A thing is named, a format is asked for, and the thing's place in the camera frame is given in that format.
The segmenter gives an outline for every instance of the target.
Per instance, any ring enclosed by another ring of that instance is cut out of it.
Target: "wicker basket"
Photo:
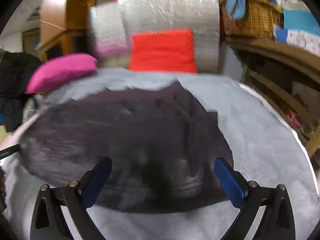
[[[282,10],[267,0],[246,0],[244,18],[232,20],[222,6],[223,23],[226,35],[244,35],[274,39],[273,24],[281,26]]]

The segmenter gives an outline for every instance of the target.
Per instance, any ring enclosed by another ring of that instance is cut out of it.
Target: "red cloth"
[[[192,30],[134,35],[129,70],[196,73]]]

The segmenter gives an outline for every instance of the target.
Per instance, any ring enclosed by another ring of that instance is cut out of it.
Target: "metal screw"
[[[279,188],[282,190],[285,190],[286,189],[285,184],[279,184]]]
[[[41,186],[41,191],[45,191],[46,189],[48,188],[48,185],[47,184],[44,184]]]
[[[251,186],[251,187],[257,187],[257,183],[254,181],[254,180],[250,180],[249,181],[249,185]]]
[[[69,183],[69,186],[70,187],[75,187],[75,186],[77,186],[78,185],[78,181],[76,181],[76,180],[73,180],[73,181],[71,181],[70,183]]]

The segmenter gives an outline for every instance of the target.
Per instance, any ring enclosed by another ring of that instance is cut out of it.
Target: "bed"
[[[124,68],[99,69],[92,76],[51,92],[42,107],[81,100],[108,88],[159,90],[178,80],[207,111],[218,112],[219,128],[227,140],[234,169],[261,186],[286,185],[295,219],[296,239],[307,239],[320,219],[318,187],[307,152],[293,131],[255,91],[231,78],[210,74],[133,73]],[[14,145],[38,115],[20,127],[1,148]],[[31,175],[19,154],[5,159],[5,215],[19,239],[29,239],[32,212],[45,181]],[[71,218],[63,212],[74,239],[81,239]],[[106,239],[221,239],[239,210],[230,201],[184,213],[124,213],[94,205],[88,213]],[[252,239],[263,214],[247,234]]]

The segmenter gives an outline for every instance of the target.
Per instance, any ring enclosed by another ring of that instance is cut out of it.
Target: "dark cloth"
[[[25,167],[59,187],[103,156],[113,171],[97,204],[181,212],[226,200],[213,164],[232,152],[216,113],[176,82],[160,91],[106,90],[50,108],[20,139]]]
[[[28,53],[5,52],[0,62],[1,125],[12,132],[22,124],[23,108],[32,96],[25,94],[28,82],[40,60]]]

